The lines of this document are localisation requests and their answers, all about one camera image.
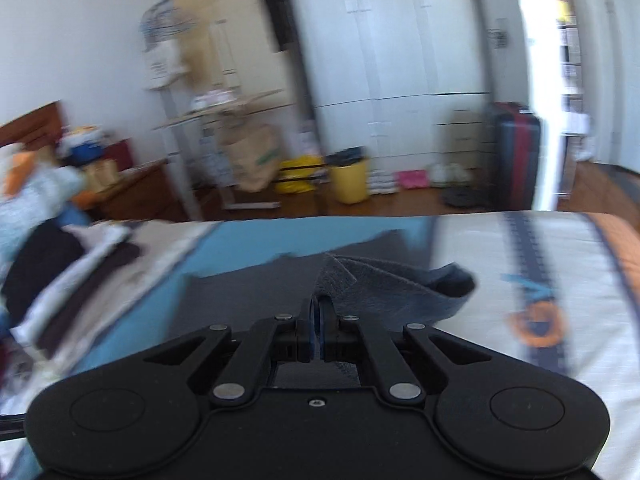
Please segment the brown paper bag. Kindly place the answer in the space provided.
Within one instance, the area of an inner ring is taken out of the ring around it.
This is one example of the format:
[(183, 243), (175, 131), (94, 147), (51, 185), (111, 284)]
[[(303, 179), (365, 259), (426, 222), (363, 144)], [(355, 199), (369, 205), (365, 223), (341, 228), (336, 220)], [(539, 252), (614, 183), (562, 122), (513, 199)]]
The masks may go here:
[(244, 125), (228, 130), (221, 138), (236, 186), (257, 193), (273, 181), (280, 169), (280, 134), (273, 125)]

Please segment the grey t-shirt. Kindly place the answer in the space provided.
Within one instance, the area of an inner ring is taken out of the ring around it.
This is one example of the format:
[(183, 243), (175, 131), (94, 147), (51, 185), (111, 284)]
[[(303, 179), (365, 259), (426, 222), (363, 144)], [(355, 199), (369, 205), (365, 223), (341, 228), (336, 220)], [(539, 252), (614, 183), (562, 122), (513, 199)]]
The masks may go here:
[(455, 263), (427, 269), (401, 232), (309, 256), (282, 255), (259, 266), (183, 282), (165, 337), (174, 339), (207, 325), (245, 332), (261, 318), (296, 314), (302, 300), (328, 296), (338, 314), (370, 314), (386, 330), (432, 325), (454, 316), (475, 289), (474, 276)]

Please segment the folded white garment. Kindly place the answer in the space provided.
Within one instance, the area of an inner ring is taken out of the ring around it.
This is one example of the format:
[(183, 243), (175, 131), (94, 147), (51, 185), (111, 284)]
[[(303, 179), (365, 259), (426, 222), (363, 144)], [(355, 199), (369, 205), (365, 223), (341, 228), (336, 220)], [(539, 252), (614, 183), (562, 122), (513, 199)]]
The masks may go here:
[(20, 324), (14, 327), (9, 326), (12, 336), (22, 346), (36, 346), (38, 336), (55, 313), (62, 309), (62, 303), (80, 285), (80, 282), (114, 252), (118, 244), (129, 242), (132, 235), (132, 229), (129, 226), (117, 222), (102, 222), (93, 226), (70, 224), (61, 228), (76, 236), (85, 247), (86, 253), (40, 292)]

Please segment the folded dark brown garment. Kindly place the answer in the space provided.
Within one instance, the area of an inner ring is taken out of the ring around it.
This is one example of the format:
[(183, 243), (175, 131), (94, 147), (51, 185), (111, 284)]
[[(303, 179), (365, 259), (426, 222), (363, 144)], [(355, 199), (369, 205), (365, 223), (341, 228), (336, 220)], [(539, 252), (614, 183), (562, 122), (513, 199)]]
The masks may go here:
[(88, 304), (89, 300), (96, 296), (99, 288), (119, 269), (133, 263), (143, 254), (143, 249), (129, 242), (123, 242), (115, 247), (98, 266), (84, 278), (80, 285), (62, 303), (62, 309), (50, 319), (42, 333), (36, 340), (36, 348), (47, 359), (54, 356), (65, 334), (72, 327), (75, 318)]

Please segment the folded black garment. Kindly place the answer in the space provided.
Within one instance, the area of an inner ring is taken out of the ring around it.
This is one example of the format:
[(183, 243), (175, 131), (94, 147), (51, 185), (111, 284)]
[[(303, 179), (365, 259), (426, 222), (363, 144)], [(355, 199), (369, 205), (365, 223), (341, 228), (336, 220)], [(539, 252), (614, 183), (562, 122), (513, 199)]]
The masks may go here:
[(18, 251), (2, 285), (9, 326), (20, 324), (40, 292), (85, 253), (78, 238), (55, 220), (37, 226)]

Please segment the white wardrobe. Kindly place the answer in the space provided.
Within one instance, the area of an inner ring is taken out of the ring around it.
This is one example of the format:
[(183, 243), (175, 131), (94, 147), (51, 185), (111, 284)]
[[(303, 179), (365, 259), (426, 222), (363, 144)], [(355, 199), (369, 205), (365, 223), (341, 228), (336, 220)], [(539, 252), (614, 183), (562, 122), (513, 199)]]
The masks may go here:
[(488, 102), (474, 0), (291, 0), (322, 148), (473, 170)]

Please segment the pink box on floor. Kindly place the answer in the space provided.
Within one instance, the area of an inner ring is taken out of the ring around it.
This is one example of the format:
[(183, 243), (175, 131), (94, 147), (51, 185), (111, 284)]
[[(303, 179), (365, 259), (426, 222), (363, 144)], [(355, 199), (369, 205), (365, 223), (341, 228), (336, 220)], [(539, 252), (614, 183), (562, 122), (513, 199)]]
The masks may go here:
[(430, 187), (430, 179), (426, 170), (404, 170), (395, 174), (398, 185), (404, 190), (420, 190)]

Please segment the metal shelf rack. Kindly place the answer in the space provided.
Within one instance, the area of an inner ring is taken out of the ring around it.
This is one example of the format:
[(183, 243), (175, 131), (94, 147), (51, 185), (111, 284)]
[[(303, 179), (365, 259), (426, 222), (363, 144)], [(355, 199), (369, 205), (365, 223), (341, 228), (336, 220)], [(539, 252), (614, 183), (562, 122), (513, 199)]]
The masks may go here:
[(258, 0), (214, 0), (199, 9), (180, 8), (175, 1), (145, 11), (141, 31), (149, 88), (160, 92), (167, 115), (155, 130), (180, 202), (189, 219), (200, 220), (183, 127), (194, 122), (205, 131), (224, 115), (290, 108), (293, 81)]

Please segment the wooden nightstand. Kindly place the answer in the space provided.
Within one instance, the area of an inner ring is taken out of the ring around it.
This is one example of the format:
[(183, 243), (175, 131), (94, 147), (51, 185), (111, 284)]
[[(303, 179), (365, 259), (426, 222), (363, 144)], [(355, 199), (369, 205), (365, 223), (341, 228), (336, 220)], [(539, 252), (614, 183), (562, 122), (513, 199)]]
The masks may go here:
[(82, 192), (73, 203), (94, 221), (166, 220), (188, 217), (169, 181), (168, 162), (151, 162), (125, 174), (105, 191)]

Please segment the yellow waste bin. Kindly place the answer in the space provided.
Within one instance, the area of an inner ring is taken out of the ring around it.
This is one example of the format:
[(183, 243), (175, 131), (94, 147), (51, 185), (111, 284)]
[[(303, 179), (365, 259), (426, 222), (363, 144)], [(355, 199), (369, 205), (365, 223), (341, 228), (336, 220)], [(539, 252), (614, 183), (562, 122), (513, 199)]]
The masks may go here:
[(369, 197), (368, 158), (362, 146), (346, 148), (326, 156), (331, 188), (335, 199), (344, 205), (355, 205)]

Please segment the patterned bed sheet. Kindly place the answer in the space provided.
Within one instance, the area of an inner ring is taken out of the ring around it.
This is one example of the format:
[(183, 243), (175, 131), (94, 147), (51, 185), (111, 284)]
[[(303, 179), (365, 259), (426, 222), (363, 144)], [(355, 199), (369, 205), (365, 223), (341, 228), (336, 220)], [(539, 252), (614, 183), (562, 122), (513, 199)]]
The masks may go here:
[(6, 479), (634, 479), (610, 214), (49, 220), (2, 285)]

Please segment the yellow bag on floor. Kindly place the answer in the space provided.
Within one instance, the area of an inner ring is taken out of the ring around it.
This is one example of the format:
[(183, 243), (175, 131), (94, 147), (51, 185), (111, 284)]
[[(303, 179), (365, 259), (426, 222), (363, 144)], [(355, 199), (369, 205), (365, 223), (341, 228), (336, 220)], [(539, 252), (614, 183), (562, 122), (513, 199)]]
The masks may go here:
[(281, 195), (314, 192), (326, 176), (326, 162), (321, 156), (303, 155), (280, 162), (279, 172), (273, 181), (274, 189)]

